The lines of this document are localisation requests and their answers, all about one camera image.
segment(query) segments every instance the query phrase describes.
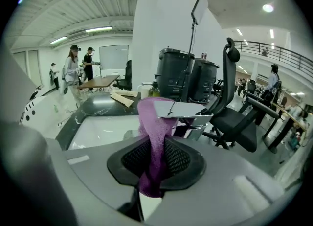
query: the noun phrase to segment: whiteboard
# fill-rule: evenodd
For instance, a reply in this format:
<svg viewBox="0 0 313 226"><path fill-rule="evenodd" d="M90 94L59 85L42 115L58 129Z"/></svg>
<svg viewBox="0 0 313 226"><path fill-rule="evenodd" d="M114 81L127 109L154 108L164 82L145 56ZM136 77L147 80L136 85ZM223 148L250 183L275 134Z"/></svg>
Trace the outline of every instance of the whiteboard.
<svg viewBox="0 0 313 226"><path fill-rule="evenodd" d="M100 69L125 69L128 61L128 45L99 48Z"/></svg>

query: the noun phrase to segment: pink cloth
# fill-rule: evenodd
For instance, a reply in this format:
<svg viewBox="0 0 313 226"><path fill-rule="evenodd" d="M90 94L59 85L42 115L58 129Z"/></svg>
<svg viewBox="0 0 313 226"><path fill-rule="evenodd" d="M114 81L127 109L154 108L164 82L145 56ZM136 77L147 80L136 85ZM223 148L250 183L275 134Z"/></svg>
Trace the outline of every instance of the pink cloth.
<svg viewBox="0 0 313 226"><path fill-rule="evenodd" d="M143 173L139 180L139 191L148 197L161 197L159 189L166 172L164 159L164 138L172 134L172 127L177 119L158 118L153 102L173 101L162 97L147 97L138 102L139 133L149 135L151 143L151 161L148 172Z"/></svg>

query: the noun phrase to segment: chair headrest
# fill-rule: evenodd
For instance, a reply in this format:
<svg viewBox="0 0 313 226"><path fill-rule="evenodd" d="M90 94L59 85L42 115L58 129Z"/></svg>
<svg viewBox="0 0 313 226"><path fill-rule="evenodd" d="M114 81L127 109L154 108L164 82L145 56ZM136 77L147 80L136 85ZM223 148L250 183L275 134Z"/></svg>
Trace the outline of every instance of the chair headrest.
<svg viewBox="0 0 313 226"><path fill-rule="evenodd" d="M229 48L229 51L228 51L228 57L229 59L236 63L239 61L240 59L240 53L239 51L235 48L235 42L234 40L232 40L230 37L227 37L227 42L228 44L226 44L225 46L225 49L228 49Z"/></svg>

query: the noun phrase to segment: ceiling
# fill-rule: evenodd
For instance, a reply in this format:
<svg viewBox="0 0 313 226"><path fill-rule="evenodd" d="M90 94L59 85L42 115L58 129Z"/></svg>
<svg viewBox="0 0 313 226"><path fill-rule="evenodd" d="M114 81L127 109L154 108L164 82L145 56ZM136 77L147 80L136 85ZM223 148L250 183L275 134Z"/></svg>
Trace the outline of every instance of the ceiling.
<svg viewBox="0 0 313 226"><path fill-rule="evenodd" d="M239 35L236 28L239 28L242 36ZM245 27L236 27L236 28L227 28L223 29L225 35L227 37L231 37L233 40L242 41L246 39L248 42L259 42L265 44L274 43L275 46L283 47L286 49L290 49L286 46L286 39L289 35L289 32L285 29L274 28L274 27L266 27L266 26L245 26ZM273 29L274 39L270 37L269 30Z"/></svg>
<svg viewBox="0 0 313 226"><path fill-rule="evenodd" d="M244 73L244 71L242 69L240 69L238 67L238 65L240 65L241 67L244 68L244 70L246 70L248 72L248 74L252 74L253 72L253 67L254 67L254 62L252 61L248 61L248 60L244 60L244 59L240 59L240 61L237 63L237 71ZM271 72L271 67L270 66L266 66L263 64L258 64L258 74L265 76L265 77L269 77L270 76L270 72ZM286 88L286 91L289 93L298 93L298 92L303 92L306 95L303 97L304 102L308 103L308 104L312 104L312 100L313 100L313 93L312 93L312 89L310 89L309 87L305 86L301 81L298 81L297 79L291 77L288 74L285 74L283 72L279 72L278 71L278 75L280 80L282 81L282 86L284 88Z"/></svg>
<svg viewBox="0 0 313 226"><path fill-rule="evenodd" d="M275 27L301 34L307 30L292 0L208 1L221 27L234 36L233 31L239 27L248 41L265 41L267 35L267 31L255 32L249 26L264 26L266 30ZM131 33L136 3L137 0L24 0L7 26L5 41L10 48L50 46L51 41L62 36L88 36L81 31L106 25L111 25L114 32ZM272 13L262 10L266 3L274 6ZM282 41L283 38L277 40L277 45Z"/></svg>
<svg viewBox="0 0 313 226"><path fill-rule="evenodd" d="M111 25L132 32L137 0L24 0L5 33L10 48L47 46L62 36L88 36L89 28Z"/></svg>

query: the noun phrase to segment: railing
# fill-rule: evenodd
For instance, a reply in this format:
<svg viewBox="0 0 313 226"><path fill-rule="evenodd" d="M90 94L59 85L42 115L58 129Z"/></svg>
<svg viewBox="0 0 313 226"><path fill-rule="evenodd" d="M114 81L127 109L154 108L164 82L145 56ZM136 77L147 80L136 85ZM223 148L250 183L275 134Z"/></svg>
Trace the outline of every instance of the railing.
<svg viewBox="0 0 313 226"><path fill-rule="evenodd" d="M235 47L240 52L253 53L269 57L271 59L286 63L296 69L299 69L308 76L313 77L313 61L291 50L272 46L270 44L244 41L235 41Z"/></svg>

